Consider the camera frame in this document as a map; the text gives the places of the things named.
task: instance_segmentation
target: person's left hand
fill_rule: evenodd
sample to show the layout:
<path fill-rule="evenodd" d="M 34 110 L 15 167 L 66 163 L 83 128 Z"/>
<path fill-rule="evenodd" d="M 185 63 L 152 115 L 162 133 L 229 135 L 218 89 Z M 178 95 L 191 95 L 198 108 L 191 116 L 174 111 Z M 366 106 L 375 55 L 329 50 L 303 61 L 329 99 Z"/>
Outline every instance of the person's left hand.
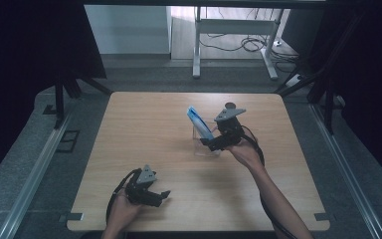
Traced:
<path fill-rule="evenodd" d="M 106 229 L 101 238 L 116 238 L 135 219 L 141 207 L 142 204 L 132 204 L 127 198 L 125 189 L 122 188 L 112 204 Z"/>

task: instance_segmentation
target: forearm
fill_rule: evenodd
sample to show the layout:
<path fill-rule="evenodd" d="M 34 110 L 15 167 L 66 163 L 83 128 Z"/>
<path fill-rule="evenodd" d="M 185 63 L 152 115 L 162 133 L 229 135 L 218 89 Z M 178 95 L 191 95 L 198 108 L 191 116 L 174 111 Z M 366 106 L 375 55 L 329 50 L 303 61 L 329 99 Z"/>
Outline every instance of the forearm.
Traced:
<path fill-rule="evenodd" d="M 312 238 L 305 224 L 269 177 L 266 169 L 261 164 L 257 164 L 249 166 L 249 171 L 257 183 L 266 206 L 279 223 L 298 239 Z"/>

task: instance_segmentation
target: person's right hand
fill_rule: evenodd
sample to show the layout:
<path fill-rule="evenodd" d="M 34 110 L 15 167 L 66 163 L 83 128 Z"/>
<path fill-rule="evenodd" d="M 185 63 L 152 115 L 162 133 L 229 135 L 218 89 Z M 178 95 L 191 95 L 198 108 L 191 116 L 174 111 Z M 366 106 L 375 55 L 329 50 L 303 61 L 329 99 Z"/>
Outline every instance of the person's right hand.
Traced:
<path fill-rule="evenodd" d="M 251 133 L 244 128 L 244 132 L 247 136 L 251 137 L 254 141 L 257 141 L 256 138 L 253 138 Z M 253 146 L 244 138 L 238 144 L 227 146 L 224 149 L 229 150 L 235 158 L 243 164 L 247 169 L 252 169 L 258 166 L 263 167 L 260 162 L 260 157 L 257 154 Z"/>

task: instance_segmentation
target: transparent cup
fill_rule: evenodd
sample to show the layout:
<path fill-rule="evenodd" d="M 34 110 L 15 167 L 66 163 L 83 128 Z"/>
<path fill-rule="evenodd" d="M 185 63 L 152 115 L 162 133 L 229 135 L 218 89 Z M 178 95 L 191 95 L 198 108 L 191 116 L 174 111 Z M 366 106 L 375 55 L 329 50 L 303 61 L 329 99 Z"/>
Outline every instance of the transparent cup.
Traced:
<path fill-rule="evenodd" d="M 213 121 L 205 121 L 207 127 L 210 129 L 214 137 L 217 137 L 220 135 L 219 131 L 217 130 L 217 124 Z M 193 126 L 192 129 L 192 139 L 194 142 L 194 155 L 196 156 L 207 156 L 207 157 L 217 157 L 220 155 L 222 150 L 215 150 L 212 151 L 210 148 L 206 145 L 203 145 L 203 143 L 200 140 L 201 136 L 198 133 L 195 126 Z"/>

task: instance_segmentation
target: white desk frame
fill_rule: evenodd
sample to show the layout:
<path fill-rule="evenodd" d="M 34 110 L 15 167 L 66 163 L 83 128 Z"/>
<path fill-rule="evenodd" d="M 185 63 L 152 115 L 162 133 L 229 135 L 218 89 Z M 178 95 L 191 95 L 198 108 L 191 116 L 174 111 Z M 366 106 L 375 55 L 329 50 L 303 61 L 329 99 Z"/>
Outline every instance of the white desk frame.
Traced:
<path fill-rule="evenodd" d="M 281 24 L 284 9 L 281 9 L 275 21 L 266 20 L 225 20 L 225 19 L 201 19 L 201 7 L 197 7 L 197 16 L 195 19 L 195 47 L 192 76 L 195 79 L 200 78 L 200 34 L 237 34 L 237 35 L 270 35 L 268 45 L 261 49 L 263 59 L 268 68 L 271 80 L 277 80 L 278 74 L 272 64 L 270 54 L 272 52 L 273 42 L 278 33 Z"/>

